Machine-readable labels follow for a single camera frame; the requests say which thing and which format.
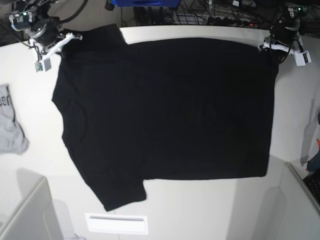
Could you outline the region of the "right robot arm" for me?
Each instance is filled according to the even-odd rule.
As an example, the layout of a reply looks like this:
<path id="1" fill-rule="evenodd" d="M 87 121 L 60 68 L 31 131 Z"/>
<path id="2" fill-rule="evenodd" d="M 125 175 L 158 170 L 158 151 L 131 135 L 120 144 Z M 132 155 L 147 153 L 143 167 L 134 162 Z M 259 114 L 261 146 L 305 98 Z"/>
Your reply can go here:
<path id="1" fill-rule="evenodd" d="M 63 20 L 48 14 L 56 0 L 2 0 L 0 3 L 13 4 L 12 12 L 8 14 L 11 28 L 29 36 L 29 47 L 42 60 L 45 55 L 54 53 L 54 46 L 66 38 L 66 34 L 60 32 L 62 25 L 75 19 L 88 2 L 84 0 L 73 15 Z"/>

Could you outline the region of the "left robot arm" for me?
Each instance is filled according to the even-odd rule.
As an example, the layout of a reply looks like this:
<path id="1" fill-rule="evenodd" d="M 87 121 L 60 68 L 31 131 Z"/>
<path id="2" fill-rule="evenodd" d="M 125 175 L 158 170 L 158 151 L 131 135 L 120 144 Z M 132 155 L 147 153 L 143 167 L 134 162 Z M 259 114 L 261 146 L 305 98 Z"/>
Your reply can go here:
<path id="1" fill-rule="evenodd" d="M 301 19 L 309 14 L 311 7 L 319 5 L 318 0 L 281 0 L 278 5 L 279 17 L 270 27 L 269 36 L 264 39 L 264 44 L 258 49 L 263 51 L 266 48 L 275 50 L 276 47 L 283 47 L 285 52 L 290 52 L 294 43 L 301 46 Z"/>

